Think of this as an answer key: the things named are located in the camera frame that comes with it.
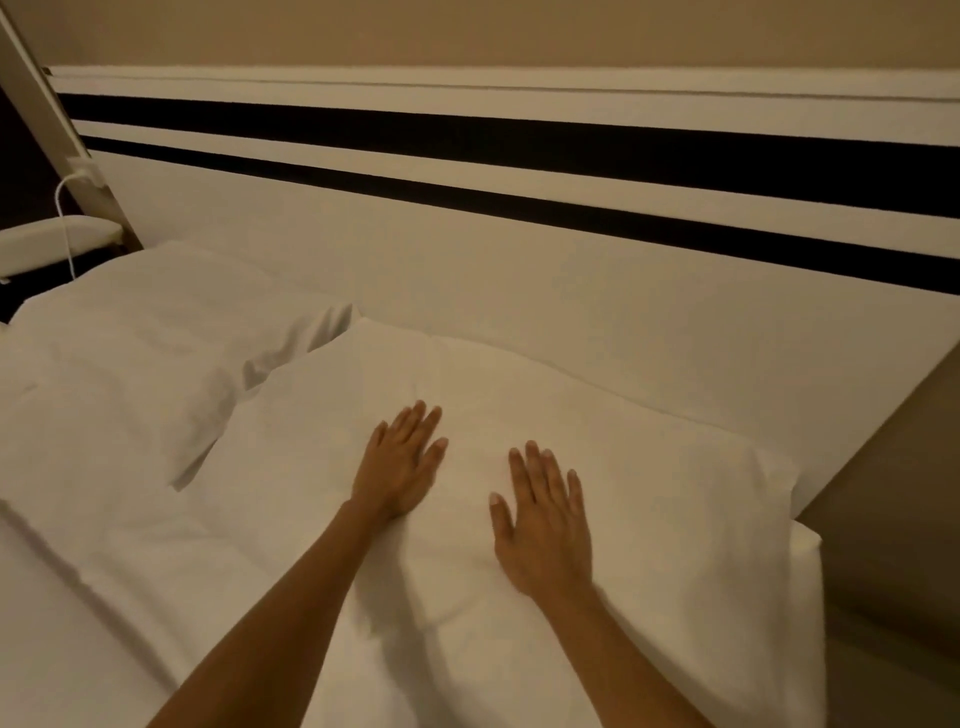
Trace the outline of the white bed sheet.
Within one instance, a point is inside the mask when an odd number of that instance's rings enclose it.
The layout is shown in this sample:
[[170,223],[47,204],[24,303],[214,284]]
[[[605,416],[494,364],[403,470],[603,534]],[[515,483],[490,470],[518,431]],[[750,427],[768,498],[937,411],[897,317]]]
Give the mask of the white bed sheet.
[[[378,540],[301,728],[601,728],[536,607],[502,574],[481,491],[440,487]],[[206,528],[186,493],[130,491],[43,535],[0,498],[0,702],[7,728],[142,728],[266,592],[272,572]],[[636,635],[716,728],[827,728],[819,547],[791,528],[784,631],[687,655],[687,614]]]

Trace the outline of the person's right forearm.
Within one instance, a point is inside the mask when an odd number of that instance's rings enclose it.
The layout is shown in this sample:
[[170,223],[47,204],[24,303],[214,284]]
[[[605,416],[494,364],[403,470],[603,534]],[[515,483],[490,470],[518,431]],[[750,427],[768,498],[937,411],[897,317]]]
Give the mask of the person's right forearm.
[[530,589],[603,728],[714,728],[661,674],[591,584]]

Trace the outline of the large white pillow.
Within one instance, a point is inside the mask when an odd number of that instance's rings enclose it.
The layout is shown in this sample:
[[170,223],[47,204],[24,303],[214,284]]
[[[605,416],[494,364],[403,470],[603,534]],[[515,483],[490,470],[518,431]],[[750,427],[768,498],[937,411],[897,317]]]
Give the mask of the large white pillow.
[[272,372],[184,487],[283,575],[349,490],[374,425],[424,400],[434,487],[380,537],[338,620],[317,728],[599,728],[548,624],[500,569],[487,498],[510,448],[577,471],[593,575],[644,653],[717,728],[784,728],[793,467],[505,350],[363,319]]

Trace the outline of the person's left hand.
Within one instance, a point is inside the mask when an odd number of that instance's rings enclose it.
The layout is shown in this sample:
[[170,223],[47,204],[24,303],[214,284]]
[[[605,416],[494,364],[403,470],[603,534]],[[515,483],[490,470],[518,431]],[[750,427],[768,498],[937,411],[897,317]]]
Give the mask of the person's left hand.
[[424,447],[421,450],[409,450],[393,445],[392,424],[403,409],[392,421],[386,421],[388,432],[383,441],[384,457],[379,466],[365,465],[364,450],[347,502],[349,509],[358,513],[374,531],[383,530],[391,521],[409,514],[421,504],[432,487],[419,488],[415,482],[415,471],[426,449],[436,440],[444,438],[436,437],[443,409],[425,404]]

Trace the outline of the white bedside shelf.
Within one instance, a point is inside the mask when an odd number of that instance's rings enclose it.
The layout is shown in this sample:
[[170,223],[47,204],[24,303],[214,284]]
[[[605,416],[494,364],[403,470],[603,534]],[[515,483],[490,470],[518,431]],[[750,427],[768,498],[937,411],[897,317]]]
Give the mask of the white bedside shelf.
[[123,235],[120,224],[87,215],[66,215],[0,229],[0,282],[119,245]]

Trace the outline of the person's right hand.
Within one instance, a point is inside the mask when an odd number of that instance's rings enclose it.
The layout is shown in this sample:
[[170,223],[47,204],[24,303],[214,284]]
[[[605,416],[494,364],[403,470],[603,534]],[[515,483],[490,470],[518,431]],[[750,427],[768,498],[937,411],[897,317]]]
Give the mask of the person's right hand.
[[569,510],[568,472],[563,472],[550,449],[549,475],[554,504],[537,505],[529,499],[523,449],[512,448],[508,455],[514,508],[514,546],[494,548],[503,573],[512,586],[530,598],[530,590],[581,582],[594,586],[594,551],[591,529],[585,514],[580,525]]

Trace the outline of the beige slanted frame post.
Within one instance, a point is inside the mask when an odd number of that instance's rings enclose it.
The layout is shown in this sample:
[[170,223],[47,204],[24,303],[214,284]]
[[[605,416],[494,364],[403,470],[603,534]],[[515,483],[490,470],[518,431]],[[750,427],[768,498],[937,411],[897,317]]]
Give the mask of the beige slanted frame post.
[[[3,0],[0,0],[0,88],[6,92],[57,176],[64,178],[72,173],[74,159],[90,156]],[[110,220],[123,228],[123,247],[128,252],[142,249],[109,187],[74,179],[66,188],[84,214]]]

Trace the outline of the white headboard with black stripes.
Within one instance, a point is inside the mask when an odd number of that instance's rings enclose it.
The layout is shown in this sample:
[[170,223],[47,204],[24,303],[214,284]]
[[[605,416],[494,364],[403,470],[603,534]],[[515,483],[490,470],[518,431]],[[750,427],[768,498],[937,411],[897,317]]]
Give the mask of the white headboard with black stripes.
[[145,247],[746,435],[810,504],[960,342],[960,70],[54,65]]

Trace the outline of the person's left forearm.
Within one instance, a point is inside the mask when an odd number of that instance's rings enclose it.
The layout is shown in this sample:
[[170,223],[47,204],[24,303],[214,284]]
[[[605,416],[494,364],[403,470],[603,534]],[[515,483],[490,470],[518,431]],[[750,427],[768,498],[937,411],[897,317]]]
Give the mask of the person's left forearm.
[[354,496],[146,728],[301,728],[346,596],[391,507]]

